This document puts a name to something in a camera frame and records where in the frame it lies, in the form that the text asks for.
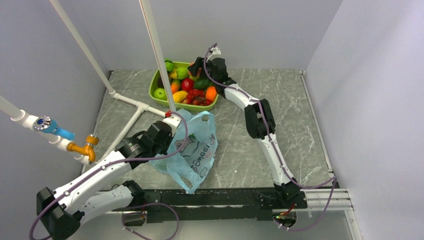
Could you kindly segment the green fake lime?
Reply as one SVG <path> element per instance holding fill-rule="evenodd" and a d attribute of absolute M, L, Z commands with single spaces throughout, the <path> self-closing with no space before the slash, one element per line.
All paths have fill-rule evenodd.
<path fill-rule="evenodd" d="M 199 78 L 194 81 L 193 88 L 197 90 L 205 90 L 210 86 L 210 80 L 208 78 Z"/>

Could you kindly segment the fake peach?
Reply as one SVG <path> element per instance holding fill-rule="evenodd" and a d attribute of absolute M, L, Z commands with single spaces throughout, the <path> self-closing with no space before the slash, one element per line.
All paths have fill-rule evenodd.
<path fill-rule="evenodd" d="M 197 75 L 198 69 L 196 68 L 195 62 L 191 62 L 190 65 L 187 67 L 188 74 L 191 77 L 195 77 Z"/>

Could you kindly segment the light blue plastic bag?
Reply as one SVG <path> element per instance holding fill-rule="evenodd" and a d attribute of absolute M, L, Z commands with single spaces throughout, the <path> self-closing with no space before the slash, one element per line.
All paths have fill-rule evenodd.
<path fill-rule="evenodd" d="M 167 158 L 150 161 L 158 172 L 170 175 L 186 193 L 193 194 L 213 167 L 218 147 L 215 115 L 202 111 L 193 115 L 185 109 L 177 111 L 187 123 L 181 123 L 167 153 L 179 152 Z"/>

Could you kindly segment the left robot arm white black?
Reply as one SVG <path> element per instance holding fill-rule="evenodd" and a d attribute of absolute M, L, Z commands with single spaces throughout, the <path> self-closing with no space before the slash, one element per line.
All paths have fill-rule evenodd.
<path fill-rule="evenodd" d="M 179 126 L 185 123 L 175 115 L 157 121 L 148 130 L 123 140 L 104 160 L 71 182 L 56 189 L 41 189 L 36 195 L 37 217 L 29 238 L 35 239 L 38 223 L 46 229 L 46 239 L 66 240 L 83 224 L 104 213 L 121 208 L 139 209 L 144 203 L 144 192 L 134 181 L 104 193 L 99 191 L 141 164 L 166 158 Z"/>

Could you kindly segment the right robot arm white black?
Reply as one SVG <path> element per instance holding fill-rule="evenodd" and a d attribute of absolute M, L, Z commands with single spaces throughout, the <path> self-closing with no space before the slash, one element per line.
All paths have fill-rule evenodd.
<path fill-rule="evenodd" d="M 218 95 L 244 111 L 248 135 L 260 146 L 271 170 L 275 196 L 282 208 L 307 208 L 304 192 L 287 166 L 276 137 L 276 123 L 266 99 L 258 99 L 243 90 L 227 72 L 225 59 L 198 57 L 188 71 L 212 81 Z"/>

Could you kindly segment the red fake apple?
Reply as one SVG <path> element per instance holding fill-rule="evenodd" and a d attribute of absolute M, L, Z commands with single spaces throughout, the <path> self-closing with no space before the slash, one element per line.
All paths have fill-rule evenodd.
<path fill-rule="evenodd" d="M 191 90 L 194 89 L 195 81 L 191 78 L 185 78 L 181 82 L 181 90 L 189 93 Z"/>

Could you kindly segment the green bumpy fake fruit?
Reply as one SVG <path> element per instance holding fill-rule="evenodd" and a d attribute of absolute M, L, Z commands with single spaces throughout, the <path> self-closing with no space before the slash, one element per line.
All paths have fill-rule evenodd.
<path fill-rule="evenodd" d="M 179 80 L 184 80 L 189 77 L 189 70 L 187 67 L 178 67 L 176 69 L 176 78 Z"/>

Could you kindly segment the red fake strawberry bunch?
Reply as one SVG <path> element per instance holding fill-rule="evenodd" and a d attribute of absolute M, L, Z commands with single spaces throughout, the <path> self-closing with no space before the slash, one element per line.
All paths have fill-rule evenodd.
<path fill-rule="evenodd" d="M 195 106 L 209 106 L 213 101 L 206 98 L 206 94 L 203 90 L 192 89 L 182 103 Z"/>

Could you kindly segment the green fake apple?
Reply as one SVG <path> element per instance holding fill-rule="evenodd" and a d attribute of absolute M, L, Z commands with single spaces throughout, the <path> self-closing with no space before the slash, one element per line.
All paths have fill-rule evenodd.
<path fill-rule="evenodd" d="M 167 97 L 167 92 L 164 88 L 157 88 L 154 92 L 153 92 L 153 97 L 159 100 L 164 100 L 167 101 L 168 97 Z"/>

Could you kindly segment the yellow fake mango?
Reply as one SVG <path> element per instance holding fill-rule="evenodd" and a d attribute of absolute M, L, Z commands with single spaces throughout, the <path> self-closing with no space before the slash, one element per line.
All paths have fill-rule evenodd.
<path fill-rule="evenodd" d="M 173 93 L 172 97 L 173 97 L 173 100 L 174 100 L 175 103 L 181 103 L 187 98 L 188 94 L 189 94 L 188 92 L 186 92 L 184 90 L 180 90 L 180 91 Z"/>

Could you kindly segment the orange green fake fruit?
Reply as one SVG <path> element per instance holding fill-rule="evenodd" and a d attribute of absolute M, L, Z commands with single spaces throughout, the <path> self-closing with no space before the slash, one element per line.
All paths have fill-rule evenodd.
<path fill-rule="evenodd" d="M 172 94 L 180 91 L 181 90 L 181 81 L 179 79 L 173 79 L 171 84 L 170 84 L 170 87 L 171 87 Z"/>

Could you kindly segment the orange brass faucet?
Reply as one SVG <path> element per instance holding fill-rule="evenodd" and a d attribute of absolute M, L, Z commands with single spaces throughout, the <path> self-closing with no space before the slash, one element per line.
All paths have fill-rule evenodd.
<path fill-rule="evenodd" d="M 71 142 L 67 145 L 68 152 L 75 152 L 81 154 L 82 156 L 88 157 L 88 161 L 90 163 L 95 162 L 96 153 L 94 150 L 94 146 L 99 143 L 99 138 L 93 134 L 89 134 L 85 139 L 84 146 L 78 146 L 76 143 Z"/>

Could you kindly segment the blue handled pipe valve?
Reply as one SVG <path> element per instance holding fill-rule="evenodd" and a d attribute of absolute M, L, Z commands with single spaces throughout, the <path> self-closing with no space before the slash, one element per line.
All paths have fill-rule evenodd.
<path fill-rule="evenodd" d="M 36 131 L 59 136 L 70 141 L 75 138 L 74 133 L 59 127 L 58 123 L 53 118 L 46 115 L 37 118 L 34 121 L 32 128 Z"/>

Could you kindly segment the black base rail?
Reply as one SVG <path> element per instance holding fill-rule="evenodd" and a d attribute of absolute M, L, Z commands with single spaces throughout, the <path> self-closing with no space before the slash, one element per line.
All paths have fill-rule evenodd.
<path fill-rule="evenodd" d="M 121 207 L 112 213 L 142 213 L 147 223 L 181 221 L 256 219 L 271 221 L 276 214 L 307 213 L 312 217 L 324 209 L 352 210 L 347 190 L 328 187 L 302 189 L 283 196 L 273 187 L 212 188 L 194 194 L 177 189 L 146 189 L 138 208 Z"/>

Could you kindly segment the white pvc pipe frame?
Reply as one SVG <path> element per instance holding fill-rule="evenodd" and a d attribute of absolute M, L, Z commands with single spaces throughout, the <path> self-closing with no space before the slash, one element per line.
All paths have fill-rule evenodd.
<path fill-rule="evenodd" d="M 62 0 L 116 92 L 149 105 L 155 60 L 136 0 Z M 76 134 L 100 136 L 102 158 L 135 111 L 108 94 L 100 76 L 47 0 L 0 3 L 0 94 L 35 117 Z"/>

